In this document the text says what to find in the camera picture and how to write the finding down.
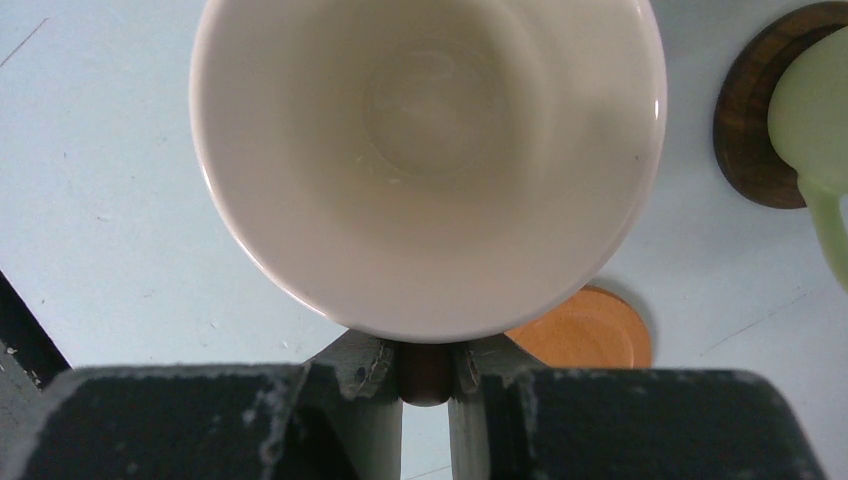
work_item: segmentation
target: orange coaster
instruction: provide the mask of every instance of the orange coaster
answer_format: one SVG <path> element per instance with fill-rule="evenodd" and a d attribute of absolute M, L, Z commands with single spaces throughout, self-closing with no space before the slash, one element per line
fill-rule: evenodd
<path fill-rule="evenodd" d="M 542 318 L 506 335 L 551 367 L 651 366 L 651 335 L 639 314 L 597 287 L 584 287 Z"/>

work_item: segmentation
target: round coaster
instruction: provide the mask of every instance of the round coaster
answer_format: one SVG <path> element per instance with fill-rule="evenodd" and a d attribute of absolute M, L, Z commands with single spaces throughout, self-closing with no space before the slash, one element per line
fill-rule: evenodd
<path fill-rule="evenodd" d="M 651 366 L 651 335 L 639 314 L 597 287 L 584 287 L 538 320 L 506 335 L 551 367 Z"/>
<path fill-rule="evenodd" d="M 806 206 L 798 175 L 769 140 L 768 106 L 789 64 L 846 25 L 848 2 L 795 10 L 760 32 L 730 67 L 716 105 L 713 146 L 725 178 L 745 198 L 773 208 Z"/>

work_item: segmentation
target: coaster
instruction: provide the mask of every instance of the coaster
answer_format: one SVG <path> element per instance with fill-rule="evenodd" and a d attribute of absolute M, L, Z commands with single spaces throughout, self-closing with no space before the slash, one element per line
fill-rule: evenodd
<path fill-rule="evenodd" d="M 584 287 L 538 320 L 506 335 L 550 367 L 651 366 L 651 335 L 639 314 L 597 287 Z"/>
<path fill-rule="evenodd" d="M 760 32 L 730 67 L 716 105 L 713 146 L 725 178 L 745 198 L 772 208 L 806 206 L 798 191 L 798 175 L 769 139 L 769 102 L 786 68 L 845 26 L 848 2 L 795 10 Z"/>

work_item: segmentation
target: white mug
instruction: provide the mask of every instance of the white mug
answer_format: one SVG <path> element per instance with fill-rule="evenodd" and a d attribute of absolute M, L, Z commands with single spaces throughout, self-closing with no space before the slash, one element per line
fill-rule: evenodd
<path fill-rule="evenodd" d="M 232 234 L 341 325 L 449 342 L 582 287 L 665 132 L 648 0 L 211 0 L 194 141 Z"/>

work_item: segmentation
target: dark brown coaster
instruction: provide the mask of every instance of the dark brown coaster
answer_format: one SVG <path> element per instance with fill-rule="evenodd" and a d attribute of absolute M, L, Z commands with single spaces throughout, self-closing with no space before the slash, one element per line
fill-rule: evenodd
<path fill-rule="evenodd" d="M 806 206 L 798 175 L 769 140 L 769 102 L 789 64 L 845 26 L 845 1 L 795 10 L 760 32 L 730 67 L 716 106 L 713 146 L 722 173 L 745 198 L 773 208 Z"/>

